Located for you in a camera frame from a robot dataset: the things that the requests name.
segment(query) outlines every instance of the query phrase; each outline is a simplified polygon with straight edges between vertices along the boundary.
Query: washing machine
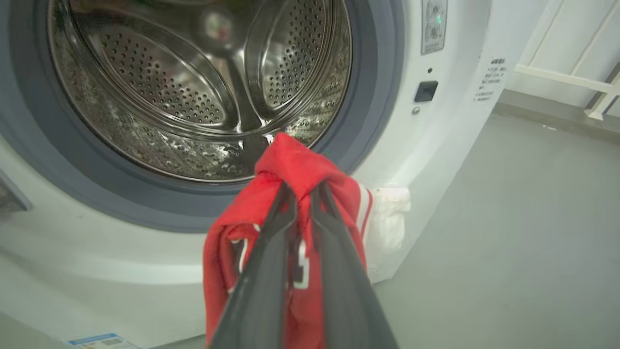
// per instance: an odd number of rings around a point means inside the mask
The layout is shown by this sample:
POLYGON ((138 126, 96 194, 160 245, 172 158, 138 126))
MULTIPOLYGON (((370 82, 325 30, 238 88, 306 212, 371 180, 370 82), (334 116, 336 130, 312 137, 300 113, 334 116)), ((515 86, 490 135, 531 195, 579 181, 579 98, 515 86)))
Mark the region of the washing machine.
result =
POLYGON ((61 341, 204 333, 206 231, 286 132, 433 214, 538 0, 0 4, 0 311, 61 341))

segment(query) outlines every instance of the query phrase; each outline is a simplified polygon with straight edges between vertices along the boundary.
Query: washing machine drum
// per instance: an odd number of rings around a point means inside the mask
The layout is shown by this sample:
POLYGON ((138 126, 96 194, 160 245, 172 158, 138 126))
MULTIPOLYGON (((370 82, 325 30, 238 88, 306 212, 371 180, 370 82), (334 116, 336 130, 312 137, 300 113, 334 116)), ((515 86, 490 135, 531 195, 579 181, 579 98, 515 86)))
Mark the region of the washing machine drum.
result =
POLYGON ((279 132, 345 171, 361 162, 389 117, 401 67, 398 20, 381 7, 13 1, 2 68, 14 79, 3 89, 14 83, 20 100, 7 98, 3 136, 103 213, 204 232, 279 132), (382 39, 392 43, 383 52, 382 39))

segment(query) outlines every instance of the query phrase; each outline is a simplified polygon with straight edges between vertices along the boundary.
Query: white wall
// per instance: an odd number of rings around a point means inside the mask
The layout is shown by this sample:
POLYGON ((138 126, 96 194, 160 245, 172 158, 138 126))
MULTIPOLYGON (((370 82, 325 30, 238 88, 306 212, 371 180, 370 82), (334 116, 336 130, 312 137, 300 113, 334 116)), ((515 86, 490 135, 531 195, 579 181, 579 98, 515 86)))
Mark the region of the white wall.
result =
MULTIPOLYGON (((605 81, 620 61, 619 0, 547 2, 519 64, 605 81)), ((578 107, 594 96, 588 88, 515 73, 508 89, 578 107)), ((608 115, 620 117, 620 102, 608 115)))

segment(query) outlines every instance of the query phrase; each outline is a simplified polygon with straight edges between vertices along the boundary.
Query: gray floor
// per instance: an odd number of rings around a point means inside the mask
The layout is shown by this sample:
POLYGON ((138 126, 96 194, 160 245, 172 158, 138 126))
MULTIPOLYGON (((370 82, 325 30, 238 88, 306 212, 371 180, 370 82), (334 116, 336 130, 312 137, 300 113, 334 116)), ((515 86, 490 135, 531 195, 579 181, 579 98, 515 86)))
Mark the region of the gray floor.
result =
POLYGON ((620 117, 605 116, 604 120, 595 120, 586 116, 584 108, 509 90, 504 90, 500 96, 495 112, 620 145, 620 117))
POLYGON ((620 146, 492 116, 376 292, 401 348, 618 348, 620 146))

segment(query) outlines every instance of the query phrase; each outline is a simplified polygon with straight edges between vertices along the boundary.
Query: red cloth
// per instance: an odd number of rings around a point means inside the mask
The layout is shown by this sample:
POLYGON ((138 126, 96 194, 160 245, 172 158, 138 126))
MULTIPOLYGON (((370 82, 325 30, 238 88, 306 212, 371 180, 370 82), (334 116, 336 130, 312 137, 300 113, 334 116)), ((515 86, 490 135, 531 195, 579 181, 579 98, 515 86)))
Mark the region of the red cloth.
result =
POLYGON ((324 348, 320 259, 312 247, 309 193, 327 180, 366 268, 363 234, 372 206, 370 192, 294 138, 278 134, 255 167, 256 177, 209 230, 203 252, 206 334, 213 337, 228 295, 254 246, 284 181, 299 202, 298 231, 306 245, 305 277, 295 279, 287 299, 286 348, 324 348))

